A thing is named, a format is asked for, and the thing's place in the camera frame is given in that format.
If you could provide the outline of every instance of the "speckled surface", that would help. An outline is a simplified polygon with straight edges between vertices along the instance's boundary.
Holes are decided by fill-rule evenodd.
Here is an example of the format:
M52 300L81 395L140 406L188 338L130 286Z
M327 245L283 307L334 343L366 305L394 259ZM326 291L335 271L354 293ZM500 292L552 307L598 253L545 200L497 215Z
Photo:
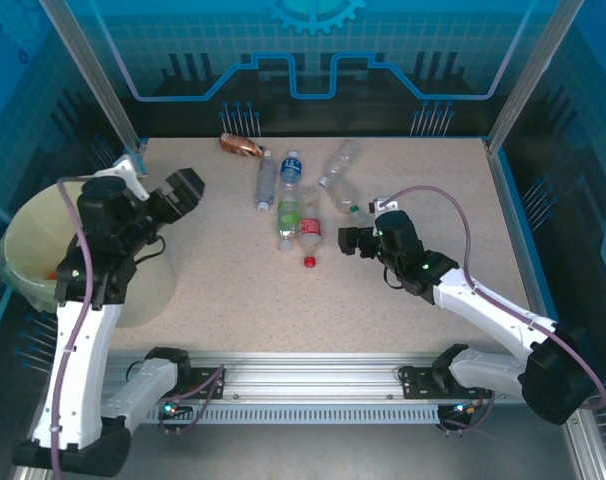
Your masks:
M299 151L303 185L316 184L339 138L263 138L280 161ZM367 138L348 172L362 203L404 187L428 184L454 195L473 236L472 273L527 305L505 220L479 139ZM152 139L147 183L193 167L206 183L197 209L171 227L168 250L177 277L169 307L137 328L117 329L115 349L155 345L243 352L435 352L453 342L500 346L473 325L385 285L375 260L341 254L337 229L349 225L321 196L323 243L315 269L299 248L277 250L274 210L256 212L258 160L219 149L216 139ZM464 234L453 207L433 193L400 201L426 248L462 261Z

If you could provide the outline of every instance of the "bottle label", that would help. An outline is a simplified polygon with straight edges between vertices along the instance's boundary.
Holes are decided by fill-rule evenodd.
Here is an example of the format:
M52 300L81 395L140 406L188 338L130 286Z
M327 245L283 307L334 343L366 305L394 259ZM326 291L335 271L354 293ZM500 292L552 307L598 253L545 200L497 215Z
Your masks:
M304 218L301 220L301 231L300 234L314 233L321 236L321 222L316 218Z
M283 174L283 172L296 172L299 175L301 174L301 162L299 161L298 158L294 158L294 157L288 157L285 160L283 160L283 163L281 164L281 174Z

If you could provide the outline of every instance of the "water bottle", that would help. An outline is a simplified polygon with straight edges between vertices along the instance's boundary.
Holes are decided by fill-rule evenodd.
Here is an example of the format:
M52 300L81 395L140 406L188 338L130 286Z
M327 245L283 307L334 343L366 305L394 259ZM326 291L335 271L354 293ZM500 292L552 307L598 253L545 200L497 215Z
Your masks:
M341 148L330 157L323 168L323 176L319 185L326 188L345 175L347 169L354 163L359 153L359 144L354 140L346 140Z
M301 161L297 151L292 150L287 154L287 158L281 164L281 182L294 185L301 181L302 172Z
M314 187L308 187L301 192L301 225L299 226L299 243L305 254L303 260L305 267L316 266L314 253L320 242L319 192Z
M289 252L294 246L299 225L298 184L281 183L279 188L278 231L281 237L279 250Z
M276 161L272 158L269 150L259 163L259 174L256 177L256 190L254 191L254 203L259 212L267 212L270 205L274 203L276 188Z
M347 180L344 178L339 179L328 186L325 192L339 212L352 217L355 226L372 226L372 216L361 210L356 204L358 194L356 189Z

